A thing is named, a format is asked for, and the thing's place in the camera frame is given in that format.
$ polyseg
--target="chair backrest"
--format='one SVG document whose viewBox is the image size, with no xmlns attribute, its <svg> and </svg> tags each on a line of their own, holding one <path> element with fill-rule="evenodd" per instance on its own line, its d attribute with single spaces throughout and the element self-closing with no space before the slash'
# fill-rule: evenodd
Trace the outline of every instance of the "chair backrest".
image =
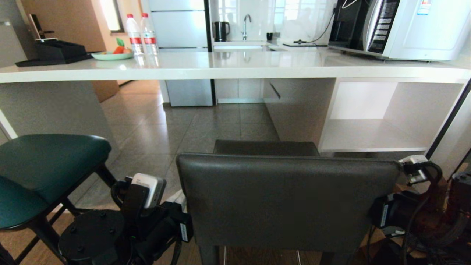
<svg viewBox="0 0 471 265">
<path fill-rule="evenodd" d="M 353 253 L 395 161 L 180 154 L 180 180 L 200 246 Z"/>
</svg>

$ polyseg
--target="water bottle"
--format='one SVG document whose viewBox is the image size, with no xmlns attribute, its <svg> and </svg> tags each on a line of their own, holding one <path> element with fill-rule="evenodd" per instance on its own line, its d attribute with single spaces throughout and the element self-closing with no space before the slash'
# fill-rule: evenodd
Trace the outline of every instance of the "water bottle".
<svg viewBox="0 0 471 265">
<path fill-rule="evenodd" d="M 141 55 L 144 53 L 141 40 L 141 30 L 132 14 L 128 14 L 127 17 L 126 31 L 128 32 L 129 41 L 131 42 L 132 51 L 134 52 L 134 55 Z"/>
<path fill-rule="evenodd" d="M 157 55 L 157 40 L 155 38 L 155 31 L 152 23 L 149 20 L 149 14 L 142 13 L 141 20 L 142 36 L 144 37 L 144 44 L 146 46 L 146 54 Z"/>
</svg>

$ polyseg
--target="refrigerator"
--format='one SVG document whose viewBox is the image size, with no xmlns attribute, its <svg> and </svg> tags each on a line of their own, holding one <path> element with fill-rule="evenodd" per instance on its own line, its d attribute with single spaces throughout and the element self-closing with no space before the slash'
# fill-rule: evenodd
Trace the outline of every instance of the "refrigerator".
<svg viewBox="0 0 471 265">
<path fill-rule="evenodd" d="M 149 0 L 159 52 L 208 51 L 204 0 Z M 210 79 L 166 80 L 172 107 L 212 106 Z"/>
</svg>

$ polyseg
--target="green plate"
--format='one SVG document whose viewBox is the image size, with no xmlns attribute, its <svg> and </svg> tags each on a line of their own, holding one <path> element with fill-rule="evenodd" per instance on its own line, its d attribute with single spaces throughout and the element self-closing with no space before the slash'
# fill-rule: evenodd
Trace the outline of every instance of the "green plate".
<svg viewBox="0 0 471 265">
<path fill-rule="evenodd" d="M 106 51 L 106 54 L 103 54 L 101 51 L 92 53 L 91 55 L 97 60 L 112 61 L 132 58 L 134 56 L 134 52 L 113 54 L 112 51 Z"/>
</svg>

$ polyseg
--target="microwave control panel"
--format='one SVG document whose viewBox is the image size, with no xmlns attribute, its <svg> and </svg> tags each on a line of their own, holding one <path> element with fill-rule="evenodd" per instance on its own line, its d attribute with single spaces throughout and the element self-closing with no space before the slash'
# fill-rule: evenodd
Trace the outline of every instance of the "microwave control panel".
<svg viewBox="0 0 471 265">
<path fill-rule="evenodd" d="M 376 21 L 373 39 L 371 40 L 371 45 L 368 51 L 383 53 L 398 6 L 399 0 L 383 1 L 380 15 Z"/>
</svg>

